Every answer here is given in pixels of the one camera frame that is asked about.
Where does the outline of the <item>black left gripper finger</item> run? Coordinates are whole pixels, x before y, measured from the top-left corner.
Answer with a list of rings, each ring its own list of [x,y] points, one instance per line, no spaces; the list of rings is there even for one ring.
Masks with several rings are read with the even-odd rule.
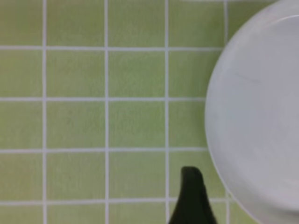
[[[180,193],[169,223],[218,223],[209,202],[203,175],[197,167],[181,168]]]

